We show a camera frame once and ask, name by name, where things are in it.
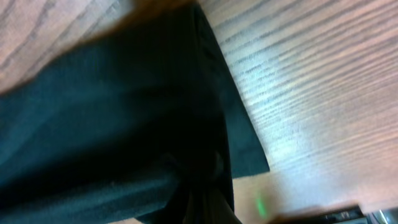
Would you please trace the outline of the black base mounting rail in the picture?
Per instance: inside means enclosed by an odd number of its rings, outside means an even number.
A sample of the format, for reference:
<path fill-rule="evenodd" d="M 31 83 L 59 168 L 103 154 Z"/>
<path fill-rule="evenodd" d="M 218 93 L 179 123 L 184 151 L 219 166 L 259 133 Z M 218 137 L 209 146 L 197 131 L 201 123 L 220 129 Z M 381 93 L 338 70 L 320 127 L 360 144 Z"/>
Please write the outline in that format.
<path fill-rule="evenodd" d="M 312 207 L 276 215 L 268 224 L 367 224 L 359 205 Z"/>

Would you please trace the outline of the white metal base bracket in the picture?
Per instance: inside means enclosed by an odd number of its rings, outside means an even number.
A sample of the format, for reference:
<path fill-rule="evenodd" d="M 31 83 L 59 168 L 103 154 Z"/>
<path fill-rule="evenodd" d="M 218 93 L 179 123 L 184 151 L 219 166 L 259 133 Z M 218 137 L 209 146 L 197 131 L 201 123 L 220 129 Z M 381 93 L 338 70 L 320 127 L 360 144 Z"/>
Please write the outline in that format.
<path fill-rule="evenodd" d="M 368 214 L 369 222 L 372 224 L 397 224 L 398 209 L 378 210 Z"/>

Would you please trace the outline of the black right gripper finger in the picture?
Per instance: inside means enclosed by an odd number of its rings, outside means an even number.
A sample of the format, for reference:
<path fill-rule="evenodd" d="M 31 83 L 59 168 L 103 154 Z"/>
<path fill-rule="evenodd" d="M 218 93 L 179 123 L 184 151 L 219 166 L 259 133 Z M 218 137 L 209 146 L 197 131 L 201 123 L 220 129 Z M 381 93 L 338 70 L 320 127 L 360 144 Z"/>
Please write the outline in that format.
<path fill-rule="evenodd" d="M 202 224 L 241 224 L 218 189 L 206 191 L 200 198 L 198 222 Z"/>

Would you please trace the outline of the black t-shirt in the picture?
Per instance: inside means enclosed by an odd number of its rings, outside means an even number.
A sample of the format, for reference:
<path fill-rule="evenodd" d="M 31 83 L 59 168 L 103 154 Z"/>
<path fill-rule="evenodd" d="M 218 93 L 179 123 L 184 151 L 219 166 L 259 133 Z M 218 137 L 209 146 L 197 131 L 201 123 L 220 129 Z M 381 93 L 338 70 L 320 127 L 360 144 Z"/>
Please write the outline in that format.
<path fill-rule="evenodd" d="M 75 47 L 1 96 L 1 222 L 181 223 L 269 171 L 201 6 Z"/>

